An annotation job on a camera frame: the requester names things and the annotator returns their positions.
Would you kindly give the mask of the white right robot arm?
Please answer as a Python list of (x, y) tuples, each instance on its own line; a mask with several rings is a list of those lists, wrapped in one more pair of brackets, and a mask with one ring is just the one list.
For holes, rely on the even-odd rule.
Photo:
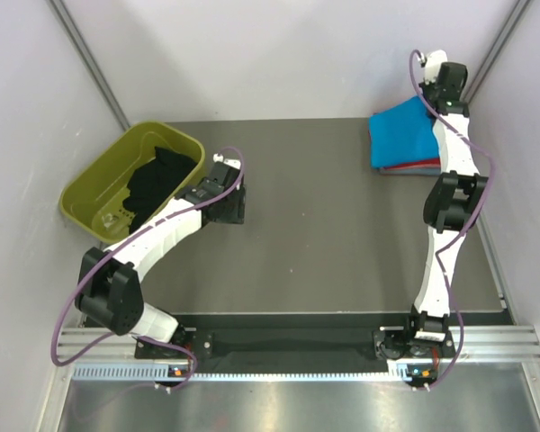
[(449, 320), (459, 316), (452, 292), (458, 255), (467, 232), (478, 219), (491, 189), (468, 138), (469, 105), (461, 95), (466, 65), (449, 61), (443, 50), (424, 54), (414, 49), (409, 68), (421, 76), (410, 80), (416, 92), (407, 102), (377, 113), (369, 128), (374, 151), (419, 149), (424, 142), (436, 153), (439, 171), (425, 200), (427, 257), (418, 295), (403, 329), (379, 329), (374, 349), (384, 359), (452, 357), (456, 351)]

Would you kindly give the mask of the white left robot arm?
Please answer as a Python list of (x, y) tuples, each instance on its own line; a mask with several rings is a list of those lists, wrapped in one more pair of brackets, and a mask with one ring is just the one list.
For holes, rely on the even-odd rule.
[(138, 230), (114, 245), (93, 247), (84, 254), (76, 309), (113, 335), (151, 338), (165, 356), (180, 355), (186, 344), (184, 326), (145, 302), (141, 283), (171, 249), (209, 223), (242, 224), (246, 191), (243, 157), (216, 154), (206, 177), (182, 188)]

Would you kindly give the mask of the blue t shirt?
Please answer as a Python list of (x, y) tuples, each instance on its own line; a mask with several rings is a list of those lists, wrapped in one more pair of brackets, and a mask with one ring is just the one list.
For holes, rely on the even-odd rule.
[(382, 171), (439, 170), (432, 128), (427, 108), (417, 96), (374, 114), (368, 120), (371, 167)]

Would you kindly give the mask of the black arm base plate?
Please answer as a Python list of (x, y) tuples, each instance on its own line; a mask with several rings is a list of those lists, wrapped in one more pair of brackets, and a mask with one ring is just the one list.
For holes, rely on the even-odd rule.
[(167, 342), (203, 359), (229, 355), (342, 355), (364, 360), (452, 356), (450, 336), (443, 342), (411, 339), (402, 328), (184, 328)]

